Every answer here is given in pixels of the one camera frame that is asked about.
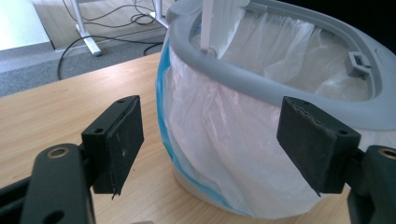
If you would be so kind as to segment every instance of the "black plastic bracket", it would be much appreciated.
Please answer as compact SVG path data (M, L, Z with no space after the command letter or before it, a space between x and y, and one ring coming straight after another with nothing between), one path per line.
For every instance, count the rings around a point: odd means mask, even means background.
M316 106L284 97L277 140L317 193L341 193L345 183L353 224L396 223L396 149L358 149L361 136Z
M30 177L0 189L0 223L95 223L90 187L120 194L143 141L139 96L118 100L81 146L45 149Z

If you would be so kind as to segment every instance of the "wooden table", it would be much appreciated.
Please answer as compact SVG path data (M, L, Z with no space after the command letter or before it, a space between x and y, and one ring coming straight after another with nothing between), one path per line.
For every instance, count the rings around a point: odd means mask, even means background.
M93 195L97 223L349 223L346 197L328 197L309 213L277 220L242 217L190 195L175 180L157 125L159 54L0 98L0 188L30 175L35 156L81 132L114 101L141 96L145 143L122 194Z

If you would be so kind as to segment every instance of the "gray plastic bin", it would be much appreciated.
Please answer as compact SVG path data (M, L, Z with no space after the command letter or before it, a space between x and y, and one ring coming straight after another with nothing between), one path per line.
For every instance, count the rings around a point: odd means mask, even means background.
M157 79L163 143L177 180L189 192L251 217L294 216L319 201L276 141L285 95L309 101L357 129L363 150L370 145L396 147L396 56L370 36L312 10L256 0L246 7L240 33L224 57L216 59L194 44L201 13L201 1L180 1L169 9L168 40ZM287 19L266 19L270 17ZM265 30L262 21L281 24L282 29L299 25L273 37L272 28L260 34ZM248 32L262 37L244 36ZM306 34L312 41L298 42ZM288 46L297 50L287 47L279 56L275 46L281 51L285 45L275 42L290 37ZM274 44L266 43L268 39ZM335 43L323 45L329 53L321 51L324 41L334 39ZM323 58L312 54L313 45ZM282 60L260 67L275 57ZM330 69L329 77L315 81L316 74L322 74L321 59L334 61L332 69L341 73L332 76ZM312 90L315 82L319 85ZM330 88L324 91L323 83L325 87L330 83Z

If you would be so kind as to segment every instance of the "bin liner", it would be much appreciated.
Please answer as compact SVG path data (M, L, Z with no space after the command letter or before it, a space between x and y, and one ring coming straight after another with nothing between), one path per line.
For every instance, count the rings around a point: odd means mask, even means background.
M192 42L199 43L199 27L196 34ZM320 197L276 140L279 106L195 71L170 42L159 67L157 106L163 143L177 171L237 214L280 218L307 212ZM367 100L366 81L347 74L348 51L341 38L312 23L249 12L222 60L313 94ZM358 131L362 149L396 147L395 132Z

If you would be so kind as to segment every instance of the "electrical cord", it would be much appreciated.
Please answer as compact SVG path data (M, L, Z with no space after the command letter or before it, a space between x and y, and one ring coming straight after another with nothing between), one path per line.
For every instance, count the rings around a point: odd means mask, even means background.
M123 42L128 42L128 43L136 43L136 44L150 44L152 46L149 46L148 48L146 48L143 51L143 55L146 56L146 53L149 49L152 49L156 46L160 46L163 44L163 42L146 42L146 41L138 41L138 40L126 40L126 39L120 39L120 38L115 38L115 37L107 37L107 36L101 36L101 35L87 35L84 37L81 37L75 41L73 41L73 43L71 43L65 50L64 53L62 53L61 59L58 62L58 67L56 70L56 77L58 78L58 80L62 80L62 76L61 76L61 67L62 67L62 61L64 60L64 55L66 54L67 51L70 50L70 48L72 48L78 41L85 39L85 38L103 38L103 39L111 39L111 40L117 40L117 41L123 41Z
M73 19L73 21L77 21L77 19L76 19L76 18L72 15L72 13L70 12L70 9L69 9L69 7L67 6L66 2L65 2L64 0L62 0L62 1L64 2L64 7L66 8L67 13L69 14L69 16ZM117 10L120 10L121 8L124 8L124 7L134 7L135 10L136 10L137 12L139 12L140 14L133 15L133 16L131 17L131 22L128 22L128 23L122 24L122 25L115 25L115 26L114 26L114 25L106 25L106 24L102 24L102 23L98 23L98 22L93 22L93 21L102 19L102 18L104 18L104 17L106 17L106 16L108 16L108 15L110 15L110 14L116 12ZM142 11L140 11L139 8L143 8L143 9L152 11L152 9L150 9L150 8L148 8L148 7L139 6L139 5L137 4L136 0L134 0L134 5L124 5L124 6L117 7L117 8L115 8L115 9L111 10L110 12L106 13L105 15L102 15L102 16L99 16L99 17L96 17L96 18L87 19L87 18L85 18L85 17L83 17L83 16L81 16L81 17L82 17L82 19L84 19L85 21L88 21L88 22L84 22L84 24L99 25L99 26L104 26L104 27L107 27L107 28L121 28L121 27L124 27L124 26L131 25L131 24L133 24L133 23L136 23L136 24L139 24L139 25L149 25L149 24L155 22L155 19L154 19L154 18L152 18L148 13L145 14L145 13L143 13ZM142 18L150 18L150 21L149 21L149 22L140 22L139 20L141 20Z

